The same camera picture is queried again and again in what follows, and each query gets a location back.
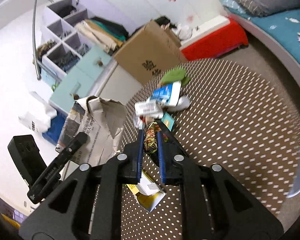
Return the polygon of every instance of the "white plastic bag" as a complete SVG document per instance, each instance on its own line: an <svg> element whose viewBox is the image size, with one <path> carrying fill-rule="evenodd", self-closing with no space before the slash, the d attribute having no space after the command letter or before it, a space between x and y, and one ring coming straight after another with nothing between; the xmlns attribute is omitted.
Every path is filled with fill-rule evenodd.
<svg viewBox="0 0 300 240"><path fill-rule="evenodd" d="M34 91L23 98L21 111L19 121L39 133L46 132L50 128L51 119L57 116L57 111Z"/></svg>

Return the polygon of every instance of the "brown polka dot tablecloth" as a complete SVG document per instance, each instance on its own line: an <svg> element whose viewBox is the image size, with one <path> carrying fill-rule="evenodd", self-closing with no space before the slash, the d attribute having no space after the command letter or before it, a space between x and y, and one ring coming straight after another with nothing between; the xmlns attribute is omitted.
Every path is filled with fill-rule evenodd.
<svg viewBox="0 0 300 240"><path fill-rule="evenodd" d="M268 210L278 214L298 167L296 117L266 77L247 67L219 59L178 67L191 77L181 95L188 95L192 102L188 109L172 114L175 137L194 162L221 164ZM146 100L163 75L152 79L128 102L121 150L137 139L134 104ZM143 169L160 184L159 168L148 156L143 159ZM179 187L161 187L167 195L151 213L123 187L122 239L182 239Z"/></svg>

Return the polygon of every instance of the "silver screw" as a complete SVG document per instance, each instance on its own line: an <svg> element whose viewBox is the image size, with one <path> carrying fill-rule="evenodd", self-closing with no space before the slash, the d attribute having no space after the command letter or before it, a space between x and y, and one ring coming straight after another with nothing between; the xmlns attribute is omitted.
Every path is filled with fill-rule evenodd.
<svg viewBox="0 0 300 240"><path fill-rule="evenodd" d="M79 167L80 171L87 171L89 168L90 168L90 165L87 163L83 163Z"/></svg>
<svg viewBox="0 0 300 240"><path fill-rule="evenodd" d="M175 157L174 157L174 159L177 161L177 162L181 162L181 161L183 161L185 158L182 156L182 155L176 155Z"/></svg>
<svg viewBox="0 0 300 240"><path fill-rule="evenodd" d="M119 154L119 155L117 156L117 159L118 159L119 161L124 161L127 157L128 157L128 156L127 156L126 154L121 153L121 154Z"/></svg>
<svg viewBox="0 0 300 240"><path fill-rule="evenodd" d="M219 164L213 164L212 169L214 171L221 171L222 167Z"/></svg>

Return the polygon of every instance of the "teal mattress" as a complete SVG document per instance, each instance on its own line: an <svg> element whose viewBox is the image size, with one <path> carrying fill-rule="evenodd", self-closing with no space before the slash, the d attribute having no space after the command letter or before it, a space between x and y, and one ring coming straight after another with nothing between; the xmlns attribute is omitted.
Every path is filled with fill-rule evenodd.
<svg viewBox="0 0 300 240"><path fill-rule="evenodd" d="M284 11L267 17L254 17L240 14L231 8L227 9L268 33L300 64L300 9Z"/></svg>

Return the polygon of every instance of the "beige cloth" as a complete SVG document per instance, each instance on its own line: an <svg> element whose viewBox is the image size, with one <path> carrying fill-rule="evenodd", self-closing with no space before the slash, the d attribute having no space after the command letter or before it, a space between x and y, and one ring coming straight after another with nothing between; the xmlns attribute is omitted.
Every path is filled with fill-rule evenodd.
<svg viewBox="0 0 300 240"><path fill-rule="evenodd" d="M100 47L107 53L110 49L115 50L117 47L117 43L115 43L113 39L97 30L92 29L85 21L77 23L75 28L83 35L87 36L90 40L100 45Z"/></svg>
<svg viewBox="0 0 300 240"><path fill-rule="evenodd" d="M95 24L93 21L89 20L89 19L85 19L85 22L94 30L101 32L105 35L107 35L108 37L110 37L111 39L113 39L115 41L115 43L118 45L118 47L121 47L123 44L123 41L120 41L119 39L117 39L116 37L112 36L110 33L108 33L107 31L105 31L104 29L102 29L99 25Z"/></svg>

